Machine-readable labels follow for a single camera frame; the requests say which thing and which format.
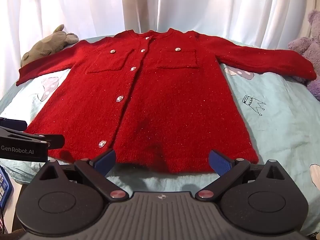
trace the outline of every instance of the red sweater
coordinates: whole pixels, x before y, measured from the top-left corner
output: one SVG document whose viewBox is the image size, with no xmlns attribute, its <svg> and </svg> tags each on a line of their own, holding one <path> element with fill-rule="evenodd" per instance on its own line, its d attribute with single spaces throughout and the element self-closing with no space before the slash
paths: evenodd
<svg viewBox="0 0 320 240">
<path fill-rule="evenodd" d="M 194 31 L 125 31 L 19 70 L 17 85 L 71 68 L 26 132 L 63 134 L 63 149 L 49 153 L 68 162 L 112 147 L 119 163 L 173 173 L 211 171 L 211 149 L 257 163 L 219 63 L 316 78 L 312 64 L 290 50 L 242 47 Z"/>
</svg>

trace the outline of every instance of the bed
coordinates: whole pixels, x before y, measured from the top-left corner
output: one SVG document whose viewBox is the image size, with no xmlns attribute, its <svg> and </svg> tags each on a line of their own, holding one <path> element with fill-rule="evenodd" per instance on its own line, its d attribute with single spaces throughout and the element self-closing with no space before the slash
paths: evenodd
<svg viewBox="0 0 320 240">
<path fill-rule="evenodd" d="M 87 41 L 95 42 L 102 38 Z M 320 173 L 320 102 L 302 84 L 291 78 L 274 73 L 249 73 L 224 64 L 220 66 L 245 120 L 259 162 L 276 159 L 281 163 L 309 203 L 308 218 L 302 233 L 309 235 L 319 232 L 320 190 L 315 181 Z M 41 82 L 58 79 L 59 86 L 69 71 L 43 75 L 18 87 L 12 85 L 0 101 L 0 117 L 31 123 L 52 95 L 45 94 Z M 0 165 L 17 182 L 29 183 L 43 163 L 0 159 Z M 107 178 L 129 194 L 133 191 L 191 191 L 195 194 L 217 179 L 218 175 L 166 175 L 128 164 L 117 164 Z"/>
</svg>

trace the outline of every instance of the curtain fold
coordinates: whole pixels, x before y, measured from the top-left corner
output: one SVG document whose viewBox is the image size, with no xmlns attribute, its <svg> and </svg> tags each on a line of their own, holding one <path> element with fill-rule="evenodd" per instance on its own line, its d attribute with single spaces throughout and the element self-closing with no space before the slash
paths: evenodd
<svg viewBox="0 0 320 240">
<path fill-rule="evenodd" d="M 80 39 L 133 29 L 195 30 L 266 49 L 308 36 L 319 0 L 0 0 L 0 97 L 19 77 L 20 59 L 60 24 Z"/>
</svg>

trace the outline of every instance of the neckline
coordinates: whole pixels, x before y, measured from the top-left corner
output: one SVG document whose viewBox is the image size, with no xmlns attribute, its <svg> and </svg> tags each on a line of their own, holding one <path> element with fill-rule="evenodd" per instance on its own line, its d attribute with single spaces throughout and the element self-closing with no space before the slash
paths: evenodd
<svg viewBox="0 0 320 240">
<path fill-rule="evenodd" d="M 155 39 L 162 39 L 165 37 L 168 37 L 169 35 L 171 35 L 175 30 L 172 28 L 169 28 L 169 30 L 165 33 L 158 33 L 155 32 L 153 30 L 150 30 L 146 33 L 135 33 L 134 30 L 129 30 L 129 34 L 136 39 L 145 39 L 146 37 L 151 37 L 151 38 L 155 38 Z"/>
</svg>

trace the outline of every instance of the crosshair logo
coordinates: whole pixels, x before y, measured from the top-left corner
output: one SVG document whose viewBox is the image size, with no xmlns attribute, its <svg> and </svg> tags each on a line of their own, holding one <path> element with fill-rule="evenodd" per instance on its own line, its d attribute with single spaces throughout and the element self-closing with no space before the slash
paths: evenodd
<svg viewBox="0 0 320 240">
<path fill-rule="evenodd" d="M 167 197 L 167 196 L 164 195 L 164 194 L 160 194 L 160 195 L 158 196 L 159 199 L 165 199 L 166 197 Z"/>
</svg>

